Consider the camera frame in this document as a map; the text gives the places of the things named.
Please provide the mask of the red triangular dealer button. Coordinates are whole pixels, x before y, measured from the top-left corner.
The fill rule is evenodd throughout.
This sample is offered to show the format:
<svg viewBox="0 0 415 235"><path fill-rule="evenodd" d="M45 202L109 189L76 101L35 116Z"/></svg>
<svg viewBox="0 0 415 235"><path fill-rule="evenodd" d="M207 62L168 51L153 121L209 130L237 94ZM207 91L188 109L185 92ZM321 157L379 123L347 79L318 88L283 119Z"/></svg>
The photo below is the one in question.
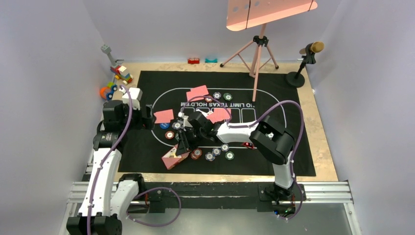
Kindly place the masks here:
<svg viewBox="0 0 415 235"><path fill-rule="evenodd" d="M243 146L246 147L246 148L249 148L249 149L255 149L254 144L250 143L250 142L244 142Z"/></svg>

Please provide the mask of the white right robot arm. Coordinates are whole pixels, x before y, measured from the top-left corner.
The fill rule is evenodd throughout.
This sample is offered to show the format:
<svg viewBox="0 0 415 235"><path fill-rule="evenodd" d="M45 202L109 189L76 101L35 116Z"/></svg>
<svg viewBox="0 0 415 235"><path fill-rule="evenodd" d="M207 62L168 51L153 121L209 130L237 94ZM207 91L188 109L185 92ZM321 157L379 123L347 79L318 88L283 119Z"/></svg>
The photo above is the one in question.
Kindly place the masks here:
<svg viewBox="0 0 415 235"><path fill-rule="evenodd" d="M276 119L267 115L260 120L230 125L225 121L213 123L202 111L190 115L179 112L177 131L177 154L193 151L209 141L219 144L251 143L273 166L274 188L269 195L275 199L293 198L295 174L293 158L298 139Z"/></svg>

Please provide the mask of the blue small blind button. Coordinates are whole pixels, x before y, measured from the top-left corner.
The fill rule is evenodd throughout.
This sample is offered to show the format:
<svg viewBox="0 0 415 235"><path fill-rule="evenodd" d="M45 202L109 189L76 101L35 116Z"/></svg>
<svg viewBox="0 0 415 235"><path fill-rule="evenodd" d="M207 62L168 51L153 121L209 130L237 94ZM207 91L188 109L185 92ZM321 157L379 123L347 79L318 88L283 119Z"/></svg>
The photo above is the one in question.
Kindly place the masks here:
<svg viewBox="0 0 415 235"><path fill-rule="evenodd" d="M161 129L168 129L170 127L170 123L160 123Z"/></svg>

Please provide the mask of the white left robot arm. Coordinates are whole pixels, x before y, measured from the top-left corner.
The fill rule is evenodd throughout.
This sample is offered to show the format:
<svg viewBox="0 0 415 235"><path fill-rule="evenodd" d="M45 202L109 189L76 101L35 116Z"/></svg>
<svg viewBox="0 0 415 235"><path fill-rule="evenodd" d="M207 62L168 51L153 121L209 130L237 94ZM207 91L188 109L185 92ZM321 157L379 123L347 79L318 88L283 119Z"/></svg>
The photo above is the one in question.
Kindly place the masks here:
<svg viewBox="0 0 415 235"><path fill-rule="evenodd" d="M71 235L120 235L122 221L132 200L146 194L140 173L128 173L115 185L114 177L130 130L154 127L153 107L138 107L121 100L107 101L93 139L93 163L89 185L77 215L69 217Z"/></svg>

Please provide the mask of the red playing card box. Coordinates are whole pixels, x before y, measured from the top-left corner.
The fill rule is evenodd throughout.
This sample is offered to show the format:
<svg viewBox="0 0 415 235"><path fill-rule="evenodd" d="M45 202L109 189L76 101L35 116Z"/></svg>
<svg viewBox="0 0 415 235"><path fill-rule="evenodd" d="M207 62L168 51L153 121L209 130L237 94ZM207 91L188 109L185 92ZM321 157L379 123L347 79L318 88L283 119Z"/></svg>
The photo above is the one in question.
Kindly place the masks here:
<svg viewBox="0 0 415 235"><path fill-rule="evenodd" d="M189 152L177 155L177 148L178 145L176 144L161 157L161 160L164 163L167 170L171 170L172 168L174 168L176 165L178 165L180 162L186 159L189 155Z"/></svg>

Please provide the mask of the red poker chip stack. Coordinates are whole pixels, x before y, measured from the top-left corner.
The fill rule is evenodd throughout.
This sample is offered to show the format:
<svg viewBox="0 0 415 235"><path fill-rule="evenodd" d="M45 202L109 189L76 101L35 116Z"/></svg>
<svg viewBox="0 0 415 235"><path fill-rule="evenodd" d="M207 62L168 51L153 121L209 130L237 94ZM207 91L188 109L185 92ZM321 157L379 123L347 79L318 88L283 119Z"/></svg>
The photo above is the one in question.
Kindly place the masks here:
<svg viewBox="0 0 415 235"><path fill-rule="evenodd" d="M190 154L191 159L193 159L193 160L199 159L201 157L201 155L202 155L202 150L200 148L194 149Z"/></svg>

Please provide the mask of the red playing card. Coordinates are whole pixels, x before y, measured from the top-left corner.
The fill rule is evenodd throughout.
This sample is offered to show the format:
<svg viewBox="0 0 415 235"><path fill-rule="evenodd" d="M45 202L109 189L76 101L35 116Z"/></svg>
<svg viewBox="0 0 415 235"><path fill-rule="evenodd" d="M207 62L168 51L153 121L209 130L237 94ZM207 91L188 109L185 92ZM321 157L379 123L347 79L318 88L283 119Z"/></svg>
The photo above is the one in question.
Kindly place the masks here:
<svg viewBox="0 0 415 235"><path fill-rule="evenodd" d="M194 102L194 101L198 101L198 100L204 100L204 94L201 92L196 92L196 91L189 91L186 92L186 98L188 102Z"/></svg>
<svg viewBox="0 0 415 235"><path fill-rule="evenodd" d="M174 113L172 109L157 111L154 113L156 118L155 124L170 123L174 119Z"/></svg>
<svg viewBox="0 0 415 235"><path fill-rule="evenodd" d="M208 112L206 118L213 124L231 119L231 112L224 108L213 108Z"/></svg>
<svg viewBox="0 0 415 235"><path fill-rule="evenodd" d="M190 89L190 94L191 94L191 97L204 96L204 95L208 95L209 91L206 85L202 85L202 86Z"/></svg>

